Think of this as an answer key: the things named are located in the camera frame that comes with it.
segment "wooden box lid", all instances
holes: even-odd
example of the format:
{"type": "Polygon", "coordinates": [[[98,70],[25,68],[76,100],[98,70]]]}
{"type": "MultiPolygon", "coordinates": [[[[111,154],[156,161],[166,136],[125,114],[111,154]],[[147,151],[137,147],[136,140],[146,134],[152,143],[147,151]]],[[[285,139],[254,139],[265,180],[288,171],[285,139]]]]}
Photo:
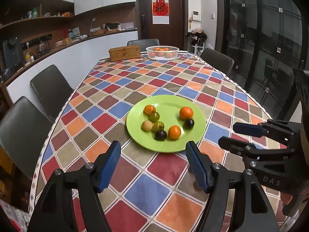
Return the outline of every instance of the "wooden box lid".
{"type": "Polygon", "coordinates": [[[112,48],[109,50],[109,52],[114,52],[114,51],[122,51],[122,50],[130,50],[130,49],[139,49],[138,45],[130,45],[130,46],[123,46],[123,47],[117,47],[117,48],[112,48]]]}

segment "brown door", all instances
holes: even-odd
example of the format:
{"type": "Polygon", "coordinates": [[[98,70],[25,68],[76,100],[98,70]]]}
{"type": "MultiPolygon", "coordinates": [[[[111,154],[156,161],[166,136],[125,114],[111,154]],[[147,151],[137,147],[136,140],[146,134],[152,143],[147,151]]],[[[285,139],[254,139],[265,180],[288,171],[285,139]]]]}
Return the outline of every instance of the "brown door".
{"type": "Polygon", "coordinates": [[[168,0],[169,24],[153,24],[152,0],[138,0],[142,24],[142,39],[157,38],[161,45],[174,46],[183,50],[184,6],[183,0],[168,0]]]}

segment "blue gripper pad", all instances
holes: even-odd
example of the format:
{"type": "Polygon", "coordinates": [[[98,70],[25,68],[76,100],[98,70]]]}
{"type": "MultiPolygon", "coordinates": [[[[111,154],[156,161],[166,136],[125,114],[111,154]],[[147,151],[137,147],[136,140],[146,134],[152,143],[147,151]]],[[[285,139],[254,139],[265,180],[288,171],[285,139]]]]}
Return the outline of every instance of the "blue gripper pad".
{"type": "Polygon", "coordinates": [[[253,137],[262,137],[267,134],[267,131],[261,125],[251,125],[246,123],[235,123],[233,130],[236,133],[244,134],[253,137]]]}
{"type": "Polygon", "coordinates": [[[109,186],[112,175],[121,155],[121,145],[119,142],[117,142],[113,148],[109,147],[109,149],[112,149],[112,152],[101,171],[100,182],[98,184],[98,190],[100,193],[102,193],[103,190],[109,186]]]}
{"type": "Polygon", "coordinates": [[[190,142],[186,144],[186,156],[194,174],[194,177],[197,181],[198,187],[204,192],[208,192],[211,186],[209,186],[207,179],[210,178],[211,175],[208,175],[208,173],[204,169],[190,142]]]}

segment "table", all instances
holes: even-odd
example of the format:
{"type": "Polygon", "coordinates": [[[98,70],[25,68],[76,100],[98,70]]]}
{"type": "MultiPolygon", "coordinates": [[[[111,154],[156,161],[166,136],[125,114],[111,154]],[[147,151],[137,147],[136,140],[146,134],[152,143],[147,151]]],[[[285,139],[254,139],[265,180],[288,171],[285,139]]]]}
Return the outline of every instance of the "table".
{"type": "MultiPolygon", "coordinates": [[[[185,153],[149,151],[126,131],[126,115],[132,106],[161,94],[185,97],[202,110],[207,127],[199,149],[229,170],[242,172],[244,163],[217,145],[221,136],[253,142],[259,149],[284,148],[269,138],[233,132],[235,122],[257,124],[270,116],[237,84],[197,56],[181,52],[173,61],[154,62],[147,55],[117,62],[101,60],[72,94],[49,133],[33,177],[30,212],[55,169],[78,170],[118,140],[121,158],[109,187],[99,195],[113,232],[194,231],[208,195],[196,187],[185,153]]],[[[284,222],[279,192],[264,189],[279,224],[284,222]]],[[[75,190],[73,198],[78,228],[84,231],[75,190]]],[[[222,231],[228,228],[233,199],[230,190],[222,231]]]]}

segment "beige ball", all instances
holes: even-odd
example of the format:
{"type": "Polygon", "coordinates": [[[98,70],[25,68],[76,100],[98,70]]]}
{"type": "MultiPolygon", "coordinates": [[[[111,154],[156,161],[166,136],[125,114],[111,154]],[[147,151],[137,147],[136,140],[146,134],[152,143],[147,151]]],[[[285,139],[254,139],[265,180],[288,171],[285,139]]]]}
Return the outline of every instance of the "beige ball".
{"type": "Polygon", "coordinates": [[[149,121],[149,120],[145,120],[143,123],[142,123],[142,129],[145,131],[145,132],[150,132],[152,130],[152,122],[149,121]]]}

